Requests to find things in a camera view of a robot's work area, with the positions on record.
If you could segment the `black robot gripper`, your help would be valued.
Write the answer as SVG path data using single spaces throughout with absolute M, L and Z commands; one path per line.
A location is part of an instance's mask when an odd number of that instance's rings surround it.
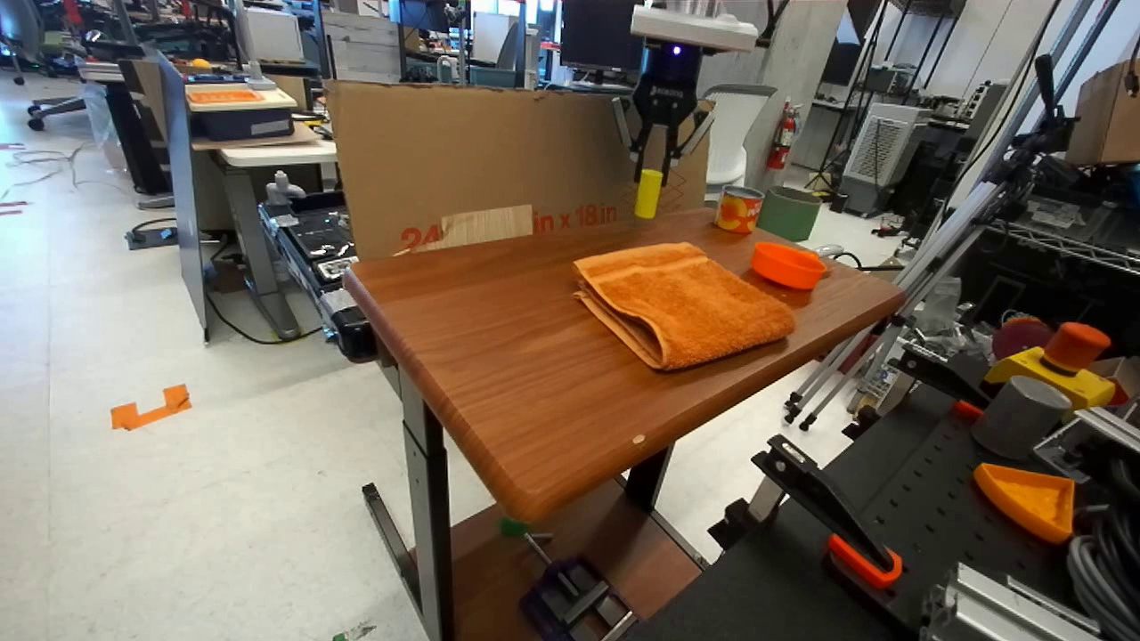
M 710 137 L 710 113 L 697 104 L 702 51 L 689 42 L 649 42 L 641 80 L 635 89 L 635 111 L 641 118 L 629 137 L 629 182 L 641 182 L 649 126 L 676 126 L 670 159 L 680 164 Z

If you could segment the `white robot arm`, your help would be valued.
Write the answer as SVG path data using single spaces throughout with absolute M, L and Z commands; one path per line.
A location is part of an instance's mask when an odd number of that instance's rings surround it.
M 759 42 L 759 29 L 733 13 L 691 13 L 639 3 L 629 10 L 629 37 L 641 42 L 641 72 L 629 94 L 639 133 L 626 144 L 635 172 L 645 172 L 653 133 L 662 133 L 659 172 L 697 144 L 710 130 L 710 113 L 697 95 L 702 60 L 714 54 L 744 54 Z

